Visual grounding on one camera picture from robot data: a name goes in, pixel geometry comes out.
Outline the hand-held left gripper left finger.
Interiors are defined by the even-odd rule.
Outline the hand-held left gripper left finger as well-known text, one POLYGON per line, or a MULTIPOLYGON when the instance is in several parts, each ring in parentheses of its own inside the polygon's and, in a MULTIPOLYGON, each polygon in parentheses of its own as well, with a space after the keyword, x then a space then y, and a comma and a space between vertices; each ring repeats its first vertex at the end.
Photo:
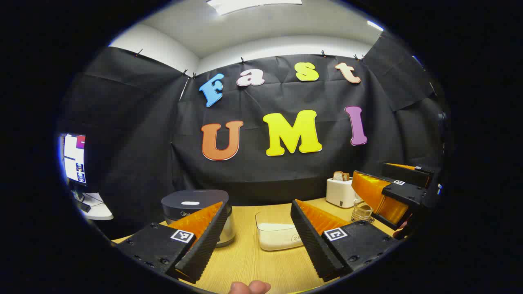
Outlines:
POLYGON ((220 201, 167 226, 150 223, 116 244, 116 248, 159 274, 196 283, 227 218, 226 203, 220 201))

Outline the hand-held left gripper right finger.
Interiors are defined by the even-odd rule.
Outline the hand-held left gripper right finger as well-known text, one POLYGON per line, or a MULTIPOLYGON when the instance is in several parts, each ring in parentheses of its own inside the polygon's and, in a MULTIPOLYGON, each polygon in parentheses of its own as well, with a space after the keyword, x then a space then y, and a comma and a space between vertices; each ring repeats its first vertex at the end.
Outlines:
POLYGON ((298 199, 291 204, 290 216, 317 275, 325 282, 375 263, 400 244, 367 221, 349 223, 298 199))

